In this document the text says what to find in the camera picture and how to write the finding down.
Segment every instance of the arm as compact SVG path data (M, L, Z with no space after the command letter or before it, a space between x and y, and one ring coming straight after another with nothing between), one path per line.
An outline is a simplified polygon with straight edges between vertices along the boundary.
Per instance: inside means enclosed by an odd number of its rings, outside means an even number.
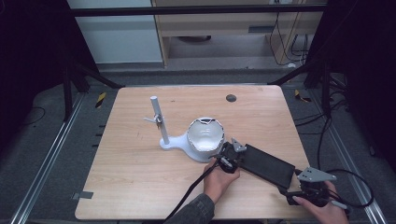
M216 159L212 159L204 171L209 169L215 162ZM234 174L227 174L219 167L216 167L204 179L204 193L198 195L165 223L208 223L215 215L215 203L218 202L223 193L239 175L239 169Z
M331 183L330 181L325 181L325 184L329 187L330 190L336 192L333 183ZM312 213L312 215L314 215L315 218L322 224L349 223L345 211L342 208L333 205L332 203L327 203L323 207L317 207L304 198L293 197L293 199L299 205L308 210L308 212Z

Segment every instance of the vertical post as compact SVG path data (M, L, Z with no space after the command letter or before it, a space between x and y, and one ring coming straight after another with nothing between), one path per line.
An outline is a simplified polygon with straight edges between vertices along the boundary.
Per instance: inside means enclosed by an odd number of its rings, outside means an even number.
M165 128L165 121L163 119L163 114L161 113L160 109L160 104L158 103L158 97L157 96L151 96L149 98L152 103L152 107L154 108L154 113L155 113L155 122L157 125L159 125L161 129L161 134L163 135L163 142L168 145L169 144L169 138L168 138L168 133Z

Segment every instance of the hand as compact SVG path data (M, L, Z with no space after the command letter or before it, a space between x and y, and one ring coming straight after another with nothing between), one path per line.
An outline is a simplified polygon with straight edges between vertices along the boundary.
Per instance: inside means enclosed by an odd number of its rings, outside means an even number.
M204 171L209 169L216 159L212 159L210 163L205 167ZM212 172L204 179L204 194L209 196L213 203L217 203L223 193L227 190L235 179L239 178L239 168L233 174L225 173L221 168L216 167Z
M330 181L325 181L327 187L336 192L335 186ZM312 213L315 218L322 224L327 223L339 223L339 224L346 224L349 223L347 220L347 215L344 209L335 206L332 203L327 203L323 207L317 207L308 200L300 197L293 197L293 200L297 202L299 205L304 207L308 212Z

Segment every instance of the black bar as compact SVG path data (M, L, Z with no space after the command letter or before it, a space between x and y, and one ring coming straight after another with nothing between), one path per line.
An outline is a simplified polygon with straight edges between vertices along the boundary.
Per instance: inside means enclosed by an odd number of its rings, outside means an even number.
M74 17L98 16L142 16L176 14L213 14L213 13L254 13L254 12L315 12L329 9L326 4L300 5L241 5L241 6L190 6L190 7L114 7L114 8L76 8L52 10L49 13L67 14Z

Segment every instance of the wooden panel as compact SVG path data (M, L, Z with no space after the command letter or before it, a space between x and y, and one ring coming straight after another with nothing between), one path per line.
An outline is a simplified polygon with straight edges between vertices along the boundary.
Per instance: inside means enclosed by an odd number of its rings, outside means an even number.
M226 101L234 94L236 102ZM164 151L152 118L149 97L158 96L167 131L179 136L200 117L217 119L226 140L260 148L303 170L308 161L282 90L278 86L200 86L124 88L118 93L84 191L79 219L162 219L176 207L205 164L183 151ZM296 189L298 181L292 179ZM188 203L203 191L203 183ZM216 206L215 219L310 217L289 206L277 187L246 171L231 184Z

